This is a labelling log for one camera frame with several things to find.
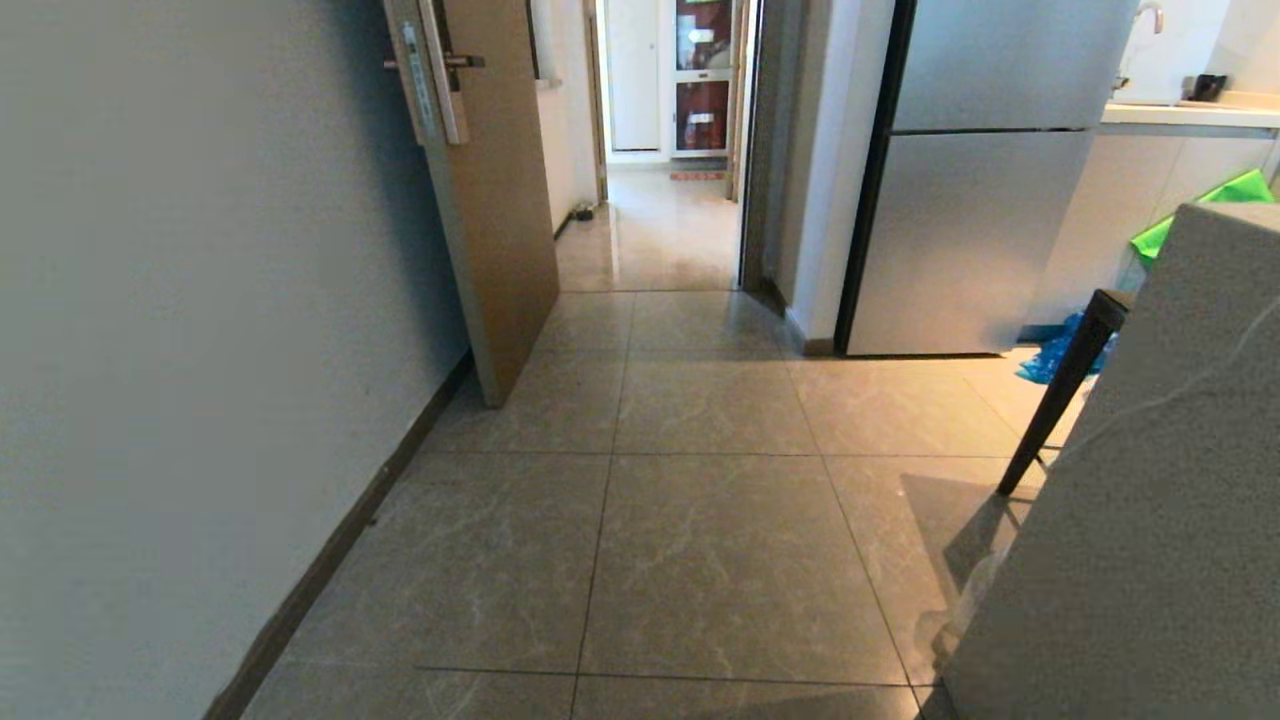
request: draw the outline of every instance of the door handle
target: door handle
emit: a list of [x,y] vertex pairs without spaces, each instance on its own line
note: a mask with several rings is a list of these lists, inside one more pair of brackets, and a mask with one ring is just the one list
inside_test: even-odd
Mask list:
[[444,56],[444,64],[451,69],[457,68],[483,68],[484,56],[483,55],[454,55],[448,54]]
[[447,40],[449,31],[444,24],[442,8],[436,3],[439,0],[419,0],[426,32],[426,55],[431,63],[435,96],[440,104],[444,138],[449,145],[466,145],[471,140],[471,132],[467,129],[467,113],[462,102],[462,85],[458,82],[457,69],[483,68],[484,58],[452,53]]

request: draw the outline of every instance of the black chair leg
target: black chair leg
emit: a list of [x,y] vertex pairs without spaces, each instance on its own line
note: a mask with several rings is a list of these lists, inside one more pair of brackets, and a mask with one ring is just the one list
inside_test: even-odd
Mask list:
[[1102,352],[1102,348],[1106,347],[1114,329],[1114,325],[1105,320],[1105,316],[1112,314],[1107,313],[1107,304],[1108,300],[1102,293],[1094,293],[1089,301],[1075,338],[1071,340],[1062,363],[1057,366],[1057,372],[1053,373],[1053,379],[1050,380],[1048,388],[1044,391],[1044,397],[1036,409],[1036,416],[1032,418],[1030,425],[1027,427],[1023,441],[1018,443],[1014,459],[1009,461],[1009,468],[1005,469],[1005,477],[1000,480],[1000,487],[996,488],[997,493],[1004,496],[1011,495],[1018,483],[1021,482],[1027,468],[1036,460],[1036,454],[1043,447],[1044,441],[1048,439],[1050,433],[1057,425],[1059,418],[1062,416],[1066,406],[1075,397],[1075,391],[1080,388],[1080,383],[1088,377],[1093,361]]

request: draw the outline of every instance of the white cabinet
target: white cabinet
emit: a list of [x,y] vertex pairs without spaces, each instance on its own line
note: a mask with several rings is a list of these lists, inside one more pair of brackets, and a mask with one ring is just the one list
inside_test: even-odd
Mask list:
[[1059,229],[1027,325],[1056,325],[1100,287],[1132,286],[1129,238],[1183,202],[1262,168],[1276,132],[1199,126],[1102,126]]

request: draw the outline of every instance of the hallway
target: hallway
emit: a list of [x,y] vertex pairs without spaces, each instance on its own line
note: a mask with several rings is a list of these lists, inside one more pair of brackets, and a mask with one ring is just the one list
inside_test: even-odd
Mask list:
[[673,181],[669,169],[609,167],[609,202],[556,243],[561,290],[730,290],[739,206],[724,181]]
[[503,410],[474,377],[454,398],[247,716],[948,717],[950,610],[1042,478],[991,497],[1038,388],[780,332],[745,293],[562,295]]

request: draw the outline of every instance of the refrigerator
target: refrigerator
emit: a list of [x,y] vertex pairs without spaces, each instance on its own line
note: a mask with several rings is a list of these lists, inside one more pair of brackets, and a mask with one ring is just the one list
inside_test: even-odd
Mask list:
[[1137,1],[897,1],[838,350],[1014,346]]

